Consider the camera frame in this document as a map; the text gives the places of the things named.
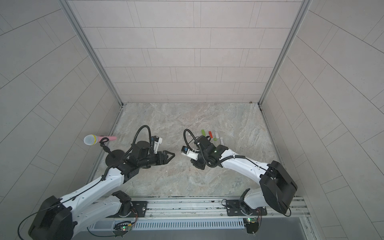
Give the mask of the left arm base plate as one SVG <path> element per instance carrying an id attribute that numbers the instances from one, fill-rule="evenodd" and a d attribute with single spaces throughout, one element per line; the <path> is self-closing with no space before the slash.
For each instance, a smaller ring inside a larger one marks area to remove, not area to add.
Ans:
<path id="1" fill-rule="evenodd" d="M 118 212 L 120 218 L 143 218 L 147 211 L 148 202 L 146 201 L 127 201 L 122 203 Z"/>

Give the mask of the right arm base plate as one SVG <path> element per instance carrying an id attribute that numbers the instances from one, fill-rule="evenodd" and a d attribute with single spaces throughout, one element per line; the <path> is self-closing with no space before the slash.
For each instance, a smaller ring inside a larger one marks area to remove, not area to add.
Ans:
<path id="1" fill-rule="evenodd" d="M 268 214 L 267 209 L 259 207 L 257 209 L 242 210 L 238 200 L 223 199 L 221 204 L 225 207 L 228 217 L 238 216 L 266 216 Z"/>

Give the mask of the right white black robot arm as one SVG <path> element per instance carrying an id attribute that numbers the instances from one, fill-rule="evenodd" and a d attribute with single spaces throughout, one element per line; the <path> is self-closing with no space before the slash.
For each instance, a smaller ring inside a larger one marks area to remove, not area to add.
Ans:
<path id="1" fill-rule="evenodd" d="M 239 209 L 246 216 L 258 208 L 271 207 L 276 212 L 289 217 L 290 205 L 298 186 L 286 169 L 277 161 L 262 163 L 239 155 L 226 146 L 215 146 L 209 136 L 198 138 L 185 129 L 183 138 L 186 143 L 181 153 L 191 159 L 194 167 L 204 170 L 226 168 L 246 176 L 256 182 L 259 190 L 246 189 L 239 199 Z"/>

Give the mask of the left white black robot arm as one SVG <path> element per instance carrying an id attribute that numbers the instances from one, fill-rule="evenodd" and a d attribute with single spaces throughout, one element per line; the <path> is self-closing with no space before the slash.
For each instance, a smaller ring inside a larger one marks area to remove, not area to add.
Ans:
<path id="1" fill-rule="evenodd" d="M 145 211 L 133 204 L 132 199 L 118 188 L 136 176 L 140 169 L 168 164 L 175 153 L 159 151 L 162 138 L 149 135 L 148 141 L 134 141 L 126 152 L 111 151 L 107 142 L 115 137 L 94 137 L 106 157 L 107 168 L 96 180 L 60 198 L 51 196 L 43 201 L 40 209 L 31 214 L 34 219 L 28 235 L 33 240 L 70 240 L 83 229 L 107 217 L 132 217 L 115 226 L 114 231 L 123 236 Z"/>

